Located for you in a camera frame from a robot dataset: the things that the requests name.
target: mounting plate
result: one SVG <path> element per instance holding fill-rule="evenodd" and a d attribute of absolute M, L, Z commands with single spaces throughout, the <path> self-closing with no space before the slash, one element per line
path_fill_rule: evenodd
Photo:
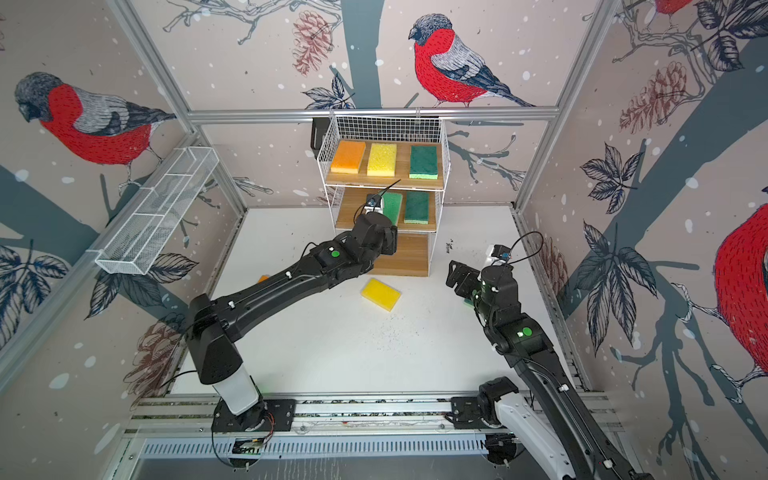
<path fill-rule="evenodd" d="M 275 432 L 290 432 L 290 426 L 293 423 L 293 413 L 296 410 L 296 400 L 293 399 L 264 399 L 265 410 L 271 413 L 275 418 Z M 234 415 L 227 408 L 223 400 L 219 401 L 214 410 L 214 422 L 210 429 L 214 433 L 244 432 L 243 423 L 246 422 L 245 412 L 240 415 Z M 249 432 L 268 432 L 272 429 L 270 421 L 265 419 L 255 429 Z"/>

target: orange sponge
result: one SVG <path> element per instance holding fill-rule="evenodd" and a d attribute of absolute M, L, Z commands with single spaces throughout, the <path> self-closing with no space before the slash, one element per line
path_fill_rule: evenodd
<path fill-rule="evenodd" d="M 348 141 L 339 142 L 336 149 L 336 155 L 331 162 L 331 171 L 334 174 L 353 174 L 357 175 L 362 162 L 362 154 L 366 151 L 366 142 Z"/>

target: white wire shelf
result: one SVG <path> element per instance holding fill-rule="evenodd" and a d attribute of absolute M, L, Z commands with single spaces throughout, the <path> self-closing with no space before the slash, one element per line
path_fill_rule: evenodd
<path fill-rule="evenodd" d="M 335 174 L 330 171 L 331 162 L 341 140 L 365 141 L 366 152 L 360 165 L 360 174 Z M 394 177 L 368 177 L 370 144 L 397 143 L 398 154 Z M 438 150 L 438 178 L 426 180 L 410 178 L 411 146 L 435 145 Z M 323 184 L 331 187 L 387 187 L 400 180 L 393 190 L 445 190 L 451 173 L 451 158 L 445 122 L 441 118 L 395 118 L 332 116 L 323 146 L 317 156 L 317 164 Z"/>
<path fill-rule="evenodd" d="M 96 264 L 107 273 L 146 275 L 179 221 L 219 163 L 213 148 L 186 147 L 160 180 L 142 187 L 145 197 L 99 253 Z"/>
<path fill-rule="evenodd" d="M 368 177 L 365 173 L 334 174 L 330 171 L 333 157 L 341 140 L 365 141 L 360 171 L 365 172 L 372 142 L 397 143 L 394 177 Z M 410 174 L 411 146 L 435 145 L 438 151 L 438 178 L 412 179 Z M 451 159 L 445 121 L 441 118 L 367 117 L 331 115 L 331 122 L 317 156 L 317 165 L 328 199 L 333 227 L 349 230 L 353 227 L 355 210 L 365 202 L 368 193 L 376 193 L 400 180 L 390 191 L 422 190 L 430 194 L 427 224 L 405 223 L 406 193 L 400 209 L 398 251 L 392 257 L 380 257 L 371 273 L 381 275 L 428 276 L 437 232 L 442 217 L 445 187 L 451 173 Z"/>

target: yellow sponge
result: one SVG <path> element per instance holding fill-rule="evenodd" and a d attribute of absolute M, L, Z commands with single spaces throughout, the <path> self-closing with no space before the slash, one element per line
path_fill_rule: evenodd
<path fill-rule="evenodd" d="M 368 285 L 366 285 L 366 288 L 362 289 L 360 295 L 388 312 L 392 311 L 395 303 L 397 303 L 397 300 L 400 298 L 400 292 L 389 285 L 379 282 L 375 278 L 372 278 L 371 281 L 368 282 Z"/>
<path fill-rule="evenodd" d="M 362 162 L 362 154 L 366 151 L 366 142 L 348 141 L 339 142 L 336 155 L 331 162 L 331 171 L 335 174 L 357 175 Z"/>
<path fill-rule="evenodd" d="M 368 156 L 369 177 L 394 177 L 397 144 L 371 144 Z"/>

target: vent grille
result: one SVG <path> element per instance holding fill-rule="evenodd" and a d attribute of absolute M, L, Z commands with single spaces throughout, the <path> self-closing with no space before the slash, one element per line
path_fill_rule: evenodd
<path fill-rule="evenodd" d="M 233 455 L 234 437 L 215 439 L 219 456 L 229 458 L 302 459 L 328 457 L 382 457 L 404 455 L 486 455 L 485 435 L 361 435 L 274 437 L 265 449 Z M 210 438 L 148 439 L 142 458 L 213 458 Z"/>

